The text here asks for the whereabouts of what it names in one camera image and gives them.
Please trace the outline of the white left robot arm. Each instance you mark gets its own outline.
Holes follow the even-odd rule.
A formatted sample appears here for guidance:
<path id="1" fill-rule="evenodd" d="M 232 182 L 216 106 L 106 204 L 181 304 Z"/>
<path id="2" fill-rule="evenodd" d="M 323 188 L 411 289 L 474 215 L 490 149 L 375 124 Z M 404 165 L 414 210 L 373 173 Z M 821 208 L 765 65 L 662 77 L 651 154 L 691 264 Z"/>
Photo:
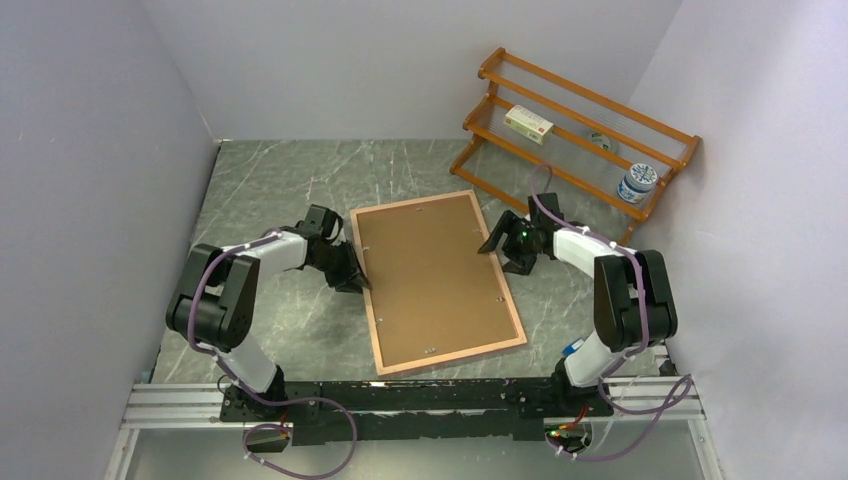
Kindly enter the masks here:
<path id="1" fill-rule="evenodd" d="M 166 326 L 192 350 L 210 356 L 262 420 L 277 418 L 287 395 L 282 368 L 250 333 L 258 286 L 277 274 L 312 268 L 337 292 L 370 289 L 353 244 L 341 237 L 343 230 L 340 214 L 312 204 L 292 226 L 271 227 L 240 244 L 200 243 L 189 252 Z"/>

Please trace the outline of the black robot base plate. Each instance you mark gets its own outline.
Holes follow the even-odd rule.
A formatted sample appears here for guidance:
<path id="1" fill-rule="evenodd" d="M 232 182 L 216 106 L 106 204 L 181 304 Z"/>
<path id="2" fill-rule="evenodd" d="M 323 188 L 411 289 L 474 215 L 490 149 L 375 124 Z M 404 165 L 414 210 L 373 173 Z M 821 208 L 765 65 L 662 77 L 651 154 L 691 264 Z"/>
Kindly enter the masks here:
<path id="1" fill-rule="evenodd" d="M 609 418 L 612 407 L 594 387 L 549 377 L 289 381 L 287 407 L 270 407 L 235 387 L 224 391 L 225 424 L 285 421 L 296 446 L 420 438 L 508 437 L 536 441 L 576 419 Z"/>

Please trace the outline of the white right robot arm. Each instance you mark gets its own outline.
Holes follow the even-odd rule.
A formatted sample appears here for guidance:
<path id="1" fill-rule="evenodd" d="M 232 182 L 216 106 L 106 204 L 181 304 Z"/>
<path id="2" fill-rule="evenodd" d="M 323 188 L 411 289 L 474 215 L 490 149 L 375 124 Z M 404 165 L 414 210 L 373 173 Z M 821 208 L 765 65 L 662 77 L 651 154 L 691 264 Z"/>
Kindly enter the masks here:
<path id="1" fill-rule="evenodd" d="M 549 392 L 553 408 L 572 415 L 588 401 L 587 387 L 609 370 L 677 333 L 678 315 L 663 255 L 603 238 L 582 223 L 566 221 L 553 192 L 532 194 L 528 214 L 504 212 L 479 248 L 502 251 L 506 273 L 528 275 L 545 255 L 593 281 L 593 330 L 571 344 L 565 375 Z"/>

